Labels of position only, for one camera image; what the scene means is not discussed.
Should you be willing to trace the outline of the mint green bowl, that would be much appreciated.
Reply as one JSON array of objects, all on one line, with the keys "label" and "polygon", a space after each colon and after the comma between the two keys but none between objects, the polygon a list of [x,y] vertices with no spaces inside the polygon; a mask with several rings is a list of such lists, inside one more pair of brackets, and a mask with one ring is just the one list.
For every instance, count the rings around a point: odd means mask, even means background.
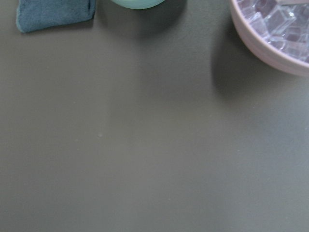
[{"label": "mint green bowl", "polygon": [[155,7],[164,2],[164,0],[112,0],[115,4],[135,10],[143,10]]}]

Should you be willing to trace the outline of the grey folded cloth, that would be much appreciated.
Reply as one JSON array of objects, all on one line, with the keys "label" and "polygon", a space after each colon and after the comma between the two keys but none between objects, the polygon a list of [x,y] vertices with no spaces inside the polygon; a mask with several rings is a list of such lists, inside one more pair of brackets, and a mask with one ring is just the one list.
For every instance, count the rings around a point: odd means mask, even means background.
[{"label": "grey folded cloth", "polygon": [[20,0],[16,26],[22,33],[91,20],[95,0]]}]

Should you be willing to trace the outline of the pink bowl with ice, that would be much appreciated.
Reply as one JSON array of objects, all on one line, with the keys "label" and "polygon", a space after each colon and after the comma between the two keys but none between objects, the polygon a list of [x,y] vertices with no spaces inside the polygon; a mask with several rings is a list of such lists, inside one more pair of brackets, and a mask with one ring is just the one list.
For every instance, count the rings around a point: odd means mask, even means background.
[{"label": "pink bowl with ice", "polygon": [[307,0],[231,0],[234,26],[248,49],[266,64],[309,75]]}]

